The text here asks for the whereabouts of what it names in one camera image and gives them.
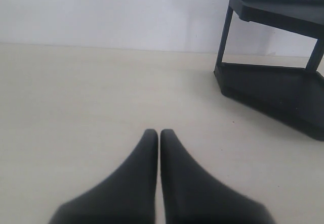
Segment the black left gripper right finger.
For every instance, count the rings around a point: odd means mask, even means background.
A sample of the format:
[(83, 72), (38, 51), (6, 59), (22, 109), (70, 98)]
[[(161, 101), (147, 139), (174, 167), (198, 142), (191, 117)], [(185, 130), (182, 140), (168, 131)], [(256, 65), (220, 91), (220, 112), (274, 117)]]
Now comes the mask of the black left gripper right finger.
[(172, 129), (160, 133), (160, 177), (166, 223), (275, 223), (263, 204), (203, 169)]

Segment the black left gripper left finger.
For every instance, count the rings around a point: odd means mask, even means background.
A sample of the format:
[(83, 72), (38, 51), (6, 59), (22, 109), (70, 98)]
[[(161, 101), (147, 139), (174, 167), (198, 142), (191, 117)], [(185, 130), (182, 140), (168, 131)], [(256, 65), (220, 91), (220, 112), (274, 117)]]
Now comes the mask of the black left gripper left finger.
[(119, 168), (62, 204), (50, 223), (155, 223), (157, 162), (158, 135), (147, 129)]

